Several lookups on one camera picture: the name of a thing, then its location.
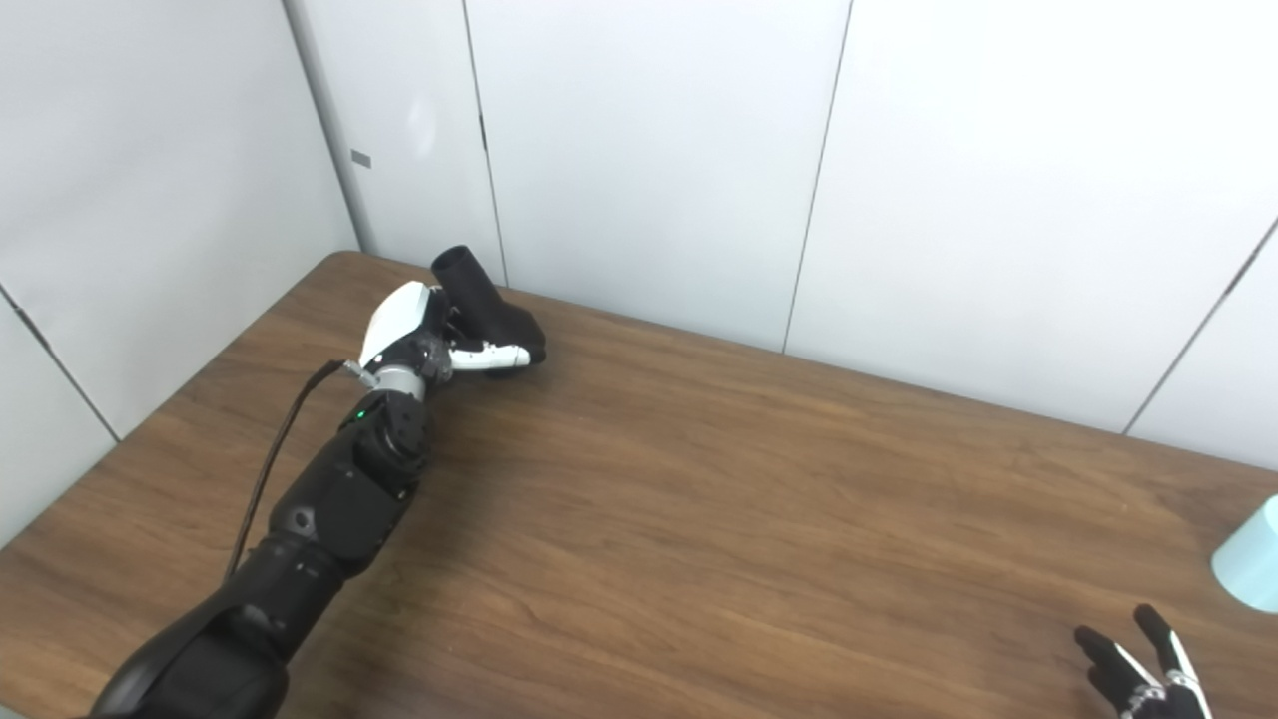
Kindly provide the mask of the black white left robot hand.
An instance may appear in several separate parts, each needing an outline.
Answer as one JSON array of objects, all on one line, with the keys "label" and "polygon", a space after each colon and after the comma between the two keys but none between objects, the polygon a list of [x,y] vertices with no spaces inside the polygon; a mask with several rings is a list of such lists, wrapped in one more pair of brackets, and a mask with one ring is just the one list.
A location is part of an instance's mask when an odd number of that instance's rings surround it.
[{"label": "black white left robot hand", "polygon": [[429,388],[458,372],[507,372],[533,364],[529,347],[463,338],[452,324],[456,315],[443,287],[403,284],[371,314],[359,359],[345,367],[371,391],[424,400]]}]

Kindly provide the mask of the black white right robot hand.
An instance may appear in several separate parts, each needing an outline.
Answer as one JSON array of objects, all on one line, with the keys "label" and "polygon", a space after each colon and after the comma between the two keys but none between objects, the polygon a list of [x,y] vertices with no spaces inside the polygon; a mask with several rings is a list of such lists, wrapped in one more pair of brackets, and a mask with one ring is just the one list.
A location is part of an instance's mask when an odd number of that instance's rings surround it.
[{"label": "black white right robot hand", "polygon": [[1086,677],[1118,718],[1213,718],[1199,674],[1178,633],[1149,604],[1134,619],[1155,650],[1162,674],[1155,676],[1121,642],[1090,624],[1074,628],[1074,642],[1090,662]]}]

